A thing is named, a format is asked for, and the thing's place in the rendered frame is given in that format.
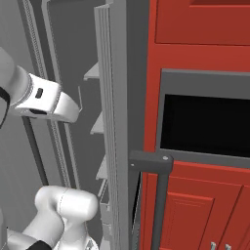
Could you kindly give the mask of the grey fridge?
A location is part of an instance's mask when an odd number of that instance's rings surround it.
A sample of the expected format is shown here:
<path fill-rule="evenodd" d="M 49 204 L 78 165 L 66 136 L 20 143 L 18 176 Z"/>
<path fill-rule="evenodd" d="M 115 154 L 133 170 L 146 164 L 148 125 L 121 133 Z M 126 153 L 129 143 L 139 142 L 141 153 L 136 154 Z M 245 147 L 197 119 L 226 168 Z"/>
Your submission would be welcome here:
<path fill-rule="evenodd" d="M 0 129 L 0 207 L 9 229 L 23 231 L 44 185 L 97 194 L 104 138 L 94 9 L 103 0 L 0 0 L 0 47 L 27 71 L 57 81 L 81 108 L 74 124 L 9 115 Z"/>

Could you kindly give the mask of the red cupboard frame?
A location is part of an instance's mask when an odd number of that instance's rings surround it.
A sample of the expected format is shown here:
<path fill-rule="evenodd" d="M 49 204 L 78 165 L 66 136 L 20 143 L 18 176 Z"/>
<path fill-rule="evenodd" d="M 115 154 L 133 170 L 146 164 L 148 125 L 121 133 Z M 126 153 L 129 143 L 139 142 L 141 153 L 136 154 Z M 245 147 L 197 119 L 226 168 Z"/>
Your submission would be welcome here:
<path fill-rule="evenodd" d="M 156 146 L 158 98 L 162 69 L 250 72 L 250 45 L 162 44 L 155 41 L 158 0 L 149 1 L 146 69 L 146 151 Z M 234 183 L 250 187 L 250 169 L 174 159 L 171 176 Z"/>

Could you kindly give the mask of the grey fridge door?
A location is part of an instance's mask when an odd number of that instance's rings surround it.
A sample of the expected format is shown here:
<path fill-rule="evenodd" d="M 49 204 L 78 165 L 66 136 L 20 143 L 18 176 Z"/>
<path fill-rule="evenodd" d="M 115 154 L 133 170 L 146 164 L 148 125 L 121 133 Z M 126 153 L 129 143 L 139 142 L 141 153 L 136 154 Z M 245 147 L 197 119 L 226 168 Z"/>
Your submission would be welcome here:
<path fill-rule="evenodd" d="M 149 0 L 105 0 L 94 9 L 112 250 L 139 250 L 141 173 L 129 154 L 144 147 Z"/>

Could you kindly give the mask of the red cupboard door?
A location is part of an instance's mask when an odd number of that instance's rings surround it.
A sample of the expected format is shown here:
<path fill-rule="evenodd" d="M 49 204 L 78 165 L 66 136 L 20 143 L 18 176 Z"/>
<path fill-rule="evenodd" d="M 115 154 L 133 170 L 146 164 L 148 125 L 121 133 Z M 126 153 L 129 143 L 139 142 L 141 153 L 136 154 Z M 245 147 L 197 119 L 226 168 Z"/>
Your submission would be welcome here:
<path fill-rule="evenodd" d="M 155 41 L 250 45 L 250 0 L 158 0 Z"/>
<path fill-rule="evenodd" d="M 239 196 L 225 235 L 231 250 L 250 250 L 250 187 Z"/>
<path fill-rule="evenodd" d="M 159 250 L 225 250 L 229 221 L 243 185 L 171 176 Z"/>

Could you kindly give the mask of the grey door shelf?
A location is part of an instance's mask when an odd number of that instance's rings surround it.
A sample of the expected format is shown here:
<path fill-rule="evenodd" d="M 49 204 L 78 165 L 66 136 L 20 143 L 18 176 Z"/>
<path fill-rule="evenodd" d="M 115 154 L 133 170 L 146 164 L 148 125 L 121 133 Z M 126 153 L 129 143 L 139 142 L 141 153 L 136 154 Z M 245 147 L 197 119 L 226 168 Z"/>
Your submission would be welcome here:
<path fill-rule="evenodd" d="M 84 80 L 87 81 L 88 79 L 98 79 L 99 77 L 100 77 L 100 75 L 99 75 L 99 64 L 96 63 L 84 75 Z"/>
<path fill-rule="evenodd" d="M 106 170 L 106 158 L 103 158 L 99 171 L 97 173 L 96 179 L 106 179 L 107 178 L 107 170 Z"/>
<path fill-rule="evenodd" d="M 102 134 L 104 132 L 104 122 L 103 122 L 103 114 L 100 113 L 97 118 L 95 124 L 93 125 L 90 134 Z"/>

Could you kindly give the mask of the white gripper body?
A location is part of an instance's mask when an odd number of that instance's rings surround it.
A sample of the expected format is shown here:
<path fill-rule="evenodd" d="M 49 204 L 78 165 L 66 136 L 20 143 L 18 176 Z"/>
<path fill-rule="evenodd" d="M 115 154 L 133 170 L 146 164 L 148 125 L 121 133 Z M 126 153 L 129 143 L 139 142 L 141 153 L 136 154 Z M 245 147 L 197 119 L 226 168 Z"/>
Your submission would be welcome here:
<path fill-rule="evenodd" d="M 62 122 L 74 123 L 80 112 L 78 104 L 62 90 L 60 85 L 53 85 L 52 93 L 52 118 Z"/>

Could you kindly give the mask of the grey built-in oven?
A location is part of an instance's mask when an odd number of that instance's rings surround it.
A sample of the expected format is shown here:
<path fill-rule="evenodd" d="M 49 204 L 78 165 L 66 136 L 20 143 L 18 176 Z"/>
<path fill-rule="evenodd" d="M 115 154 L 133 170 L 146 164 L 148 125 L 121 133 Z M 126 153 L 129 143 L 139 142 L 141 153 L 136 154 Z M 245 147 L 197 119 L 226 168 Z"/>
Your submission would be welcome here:
<path fill-rule="evenodd" d="M 250 72 L 162 69 L 155 149 L 250 169 Z"/>

